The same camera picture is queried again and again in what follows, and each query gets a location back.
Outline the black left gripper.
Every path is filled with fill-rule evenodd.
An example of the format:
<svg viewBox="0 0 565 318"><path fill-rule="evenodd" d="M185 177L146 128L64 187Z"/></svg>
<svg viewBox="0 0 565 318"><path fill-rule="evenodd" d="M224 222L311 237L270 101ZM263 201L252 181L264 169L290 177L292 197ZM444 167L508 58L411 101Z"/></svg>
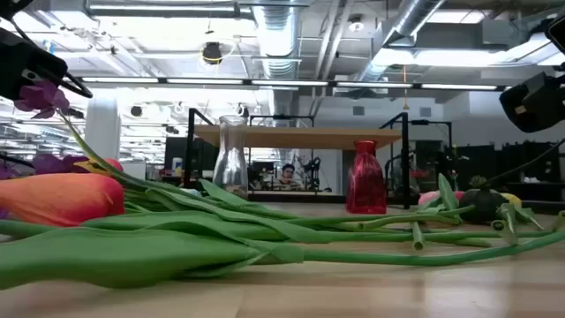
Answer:
<svg viewBox="0 0 565 318"><path fill-rule="evenodd" d="M0 96L17 100L23 86L61 82L67 70L64 60L0 28Z"/></svg>

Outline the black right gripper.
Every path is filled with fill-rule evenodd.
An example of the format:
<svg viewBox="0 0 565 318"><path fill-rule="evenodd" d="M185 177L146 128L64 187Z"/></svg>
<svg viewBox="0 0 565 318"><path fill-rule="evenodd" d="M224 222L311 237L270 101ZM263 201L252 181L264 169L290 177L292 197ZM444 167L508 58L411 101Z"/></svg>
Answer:
<svg viewBox="0 0 565 318"><path fill-rule="evenodd" d="M520 131L535 133L551 128L565 121L565 74L537 74L502 92L499 101Z"/></svg>

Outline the clear glass vase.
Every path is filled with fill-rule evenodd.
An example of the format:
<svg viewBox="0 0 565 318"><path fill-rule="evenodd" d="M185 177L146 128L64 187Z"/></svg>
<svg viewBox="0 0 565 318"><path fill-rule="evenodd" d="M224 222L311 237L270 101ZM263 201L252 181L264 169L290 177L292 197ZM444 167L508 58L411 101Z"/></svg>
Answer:
<svg viewBox="0 0 565 318"><path fill-rule="evenodd" d="M220 117L220 146L213 175L214 184L244 199L249 186L244 151L246 127L244 117Z"/></svg>

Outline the wooden shelf with black legs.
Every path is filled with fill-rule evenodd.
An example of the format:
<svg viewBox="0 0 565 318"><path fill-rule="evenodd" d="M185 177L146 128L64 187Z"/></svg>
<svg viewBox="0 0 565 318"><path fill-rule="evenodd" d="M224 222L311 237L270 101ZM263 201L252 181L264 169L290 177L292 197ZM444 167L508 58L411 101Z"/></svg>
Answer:
<svg viewBox="0 0 565 318"><path fill-rule="evenodd" d="M409 120L406 112L389 119L380 128L324 128L324 127L265 127L248 125L244 146L247 148L310 148L350 150L358 140L375 140L381 147L400 140L403 197L398 202L410 206ZM193 140L199 137L217 145L220 129L194 108L188 111L188 131L185 143L185 174L183 183L188 187L192 175Z"/></svg>

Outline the purple flower bunch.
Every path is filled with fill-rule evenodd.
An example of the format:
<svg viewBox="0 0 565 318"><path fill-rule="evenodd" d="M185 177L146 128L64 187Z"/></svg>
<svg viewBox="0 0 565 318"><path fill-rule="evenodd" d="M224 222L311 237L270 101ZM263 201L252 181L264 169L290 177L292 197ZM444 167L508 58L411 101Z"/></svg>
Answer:
<svg viewBox="0 0 565 318"><path fill-rule="evenodd" d="M80 137L79 133L76 131L72 122L67 118L66 115L63 114L62 110L67 110L70 107L69 101L64 95L64 92L57 88L57 86L51 81L44 80L41 82L35 82L31 86L23 86L19 91L19 99L13 101L14 106L19 110L23 110L25 112L37 111L37 114L35 116L36 118L49 118L57 113L70 129L73 138L78 142L87 158L96 161L112 174L111 177L103 175L105 178L112 178L115 181L126 183L129 186L137 187L139 189L160 189L165 192L183 195L194 200L204 200L203 196L198 197L190 195L189 193L186 193L180 190L180 188L174 187L173 185L135 178L109 165L105 159L97 155L87 145L87 143Z"/></svg>

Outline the long ceiling light bar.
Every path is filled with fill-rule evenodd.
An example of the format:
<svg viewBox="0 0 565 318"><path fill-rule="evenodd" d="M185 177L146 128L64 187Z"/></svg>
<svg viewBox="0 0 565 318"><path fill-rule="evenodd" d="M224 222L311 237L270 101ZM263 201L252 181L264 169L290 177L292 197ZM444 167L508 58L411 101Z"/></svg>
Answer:
<svg viewBox="0 0 565 318"><path fill-rule="evenodd" d="M378 89L424 89L453 91L487 91L503 92L509 86L473 85L473 84L439 84L439 83L405 83L405 82L361 82L341 80L300 80L300 79L219 79L219 78L148 78L148 77L84 77L85 83L101 84L159 84L159 85L193 85L193 86L246 86L246 87L330 87L330 88L378 88Z"/></svg>

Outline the white column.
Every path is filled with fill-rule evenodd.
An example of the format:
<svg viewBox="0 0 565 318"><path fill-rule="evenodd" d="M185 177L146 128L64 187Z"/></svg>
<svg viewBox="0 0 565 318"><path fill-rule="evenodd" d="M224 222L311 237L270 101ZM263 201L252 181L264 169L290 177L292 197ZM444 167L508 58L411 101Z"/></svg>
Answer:
<svg viewBox="0 0 565 318"><path fill-rule="evenodd" d="M117 98L95 95L87 105L85 142L100 157L119 158L121 117Z"/></svg>

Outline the black tulip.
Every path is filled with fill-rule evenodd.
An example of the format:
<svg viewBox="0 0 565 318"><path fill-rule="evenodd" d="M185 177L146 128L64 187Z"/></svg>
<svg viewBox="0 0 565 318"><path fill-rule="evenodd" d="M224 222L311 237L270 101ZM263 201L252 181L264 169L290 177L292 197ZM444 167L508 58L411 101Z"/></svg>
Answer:
<svg viewBox="0 0 565 318"><path fill-rule="evenodd" d="M483 224L512 218L513 223L533 225L538 231L545 228L536 219L531 208L515 207L495 190L471 189L464 192L459 208L471 208L460 217L466 223Z"/></svg>

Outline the pink tulip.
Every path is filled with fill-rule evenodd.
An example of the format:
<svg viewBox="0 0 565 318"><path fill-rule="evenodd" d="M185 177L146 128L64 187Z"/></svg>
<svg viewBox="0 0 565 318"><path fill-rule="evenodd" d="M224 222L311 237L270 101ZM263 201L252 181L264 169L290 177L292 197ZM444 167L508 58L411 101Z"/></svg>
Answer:
<svg viewBox="0 0 565 318"><path fill-rule="evenodd" d="M438 187L439 189L436 191L420 195L418 212L431 213L432 211L451 211L459 208L464 192L453 190L448 179L441 173L438 175Z"/></svg>

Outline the black round ceiling speaker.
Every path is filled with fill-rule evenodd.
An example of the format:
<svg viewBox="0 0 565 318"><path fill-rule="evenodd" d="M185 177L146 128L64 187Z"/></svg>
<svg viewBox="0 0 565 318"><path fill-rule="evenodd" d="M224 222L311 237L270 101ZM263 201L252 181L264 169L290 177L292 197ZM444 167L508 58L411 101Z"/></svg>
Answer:
<svg viewBox="0 0 565 318"><path fill-rule="evenodd" d="M221 63L221 43L207 42L201 51L201 58L207 64L215 65Z"/></svg>

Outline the red glass vase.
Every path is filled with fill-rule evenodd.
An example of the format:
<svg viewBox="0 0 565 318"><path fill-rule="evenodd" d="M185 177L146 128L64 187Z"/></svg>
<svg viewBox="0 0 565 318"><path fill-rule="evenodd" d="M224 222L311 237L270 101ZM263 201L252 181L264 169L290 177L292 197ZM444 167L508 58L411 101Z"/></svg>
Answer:
<svg viewBox="0 0 565 318"><path fill-rule="evenodd" d="M387 190L382 168L376 159L374 140L354 142L355 157L349 170L346 209L351 214L385 215Z"/></svg>

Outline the person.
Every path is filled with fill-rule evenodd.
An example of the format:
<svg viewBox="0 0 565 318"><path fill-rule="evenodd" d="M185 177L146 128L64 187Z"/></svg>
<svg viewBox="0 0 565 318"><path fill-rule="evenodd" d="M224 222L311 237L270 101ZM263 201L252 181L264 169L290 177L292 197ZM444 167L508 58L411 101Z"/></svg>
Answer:
<svg viewBox="0 0 565 318"><path fill-rule="evenodd" d="M302 185L294 177L295 167L286 163L282 167L281 176L274 182L274 188L282 191L301 190Z"/></svg>

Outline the silver ventilation duct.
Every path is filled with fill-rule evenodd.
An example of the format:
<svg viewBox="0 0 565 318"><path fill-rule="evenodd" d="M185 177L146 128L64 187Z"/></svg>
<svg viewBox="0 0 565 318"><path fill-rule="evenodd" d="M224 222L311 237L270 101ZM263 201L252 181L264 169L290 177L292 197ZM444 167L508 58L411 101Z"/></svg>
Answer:
<svg viewBox="0 0 565 318"><path fill-rule="evenodd" d="M355 81L377 81L390 66L379 54L384 49L413 47L418 31L445 2L446 0L402 0L398 13L377 26L372 38L373 57Z"/></svg>
<svg viewBox="0 0 565 318"><path fill-rule="evenodd" d="M299 8L295 0L262 0L265 6L253 6L258 27L264 77L268 80L296 80L298 62L292 60L298 50ZM274 89L269 96L271 115L297 116L298 92ZM296 126L297 119L273 119L274 126Z"/></svg>

